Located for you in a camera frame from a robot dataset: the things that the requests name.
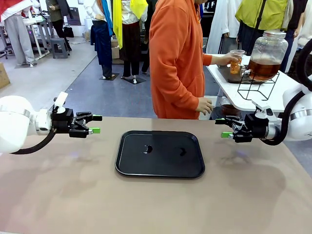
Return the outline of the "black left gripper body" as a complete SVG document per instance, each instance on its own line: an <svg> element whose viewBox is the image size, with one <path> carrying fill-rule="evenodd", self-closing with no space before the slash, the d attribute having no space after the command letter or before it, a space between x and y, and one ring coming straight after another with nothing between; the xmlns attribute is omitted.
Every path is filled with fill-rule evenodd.
<svg viewBox="0 0 312 234"><path fill-rule="evenodd" d="M56 134L68 134L72 138L86 138L88 136L88 112L76 112L65 109L65 112L52 113L52 127Z"/></svg>

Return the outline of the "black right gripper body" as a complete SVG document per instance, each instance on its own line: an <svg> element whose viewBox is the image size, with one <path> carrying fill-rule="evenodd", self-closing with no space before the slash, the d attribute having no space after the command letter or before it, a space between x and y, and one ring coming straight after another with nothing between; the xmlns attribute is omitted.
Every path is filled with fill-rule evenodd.
<svg viewBox="0 0 312 234"><path fill-rule="evenodd" d="M248 143L253 138L264 138L267 134L269 120L257 118L255 114L247 114L241 126L235 127L233 139L236 143Z"/></svg>

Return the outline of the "person's right hand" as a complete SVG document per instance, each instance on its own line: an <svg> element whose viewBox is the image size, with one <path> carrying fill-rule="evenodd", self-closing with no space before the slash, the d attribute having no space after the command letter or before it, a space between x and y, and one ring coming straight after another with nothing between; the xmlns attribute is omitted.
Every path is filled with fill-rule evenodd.
<svg viewBox="0 0 312 234"><path fill-rule="evenodd" d="M205 116L210 114L213 111L212 101L206 97L199 97L196 111L202 113Z"/></svg>

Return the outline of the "person's left hand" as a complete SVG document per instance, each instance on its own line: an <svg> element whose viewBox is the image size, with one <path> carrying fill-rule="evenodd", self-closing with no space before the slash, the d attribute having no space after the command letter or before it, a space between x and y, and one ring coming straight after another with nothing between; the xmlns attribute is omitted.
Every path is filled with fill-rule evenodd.
<svg viewBox="0 0 312 234"><path fill-rule="evenodd" d="M233 63L239 63L241 59L241 56L233 54L233 53L227 53L222 57L219 57L219 65L225 66L230 64L231 62Z"/></svg>

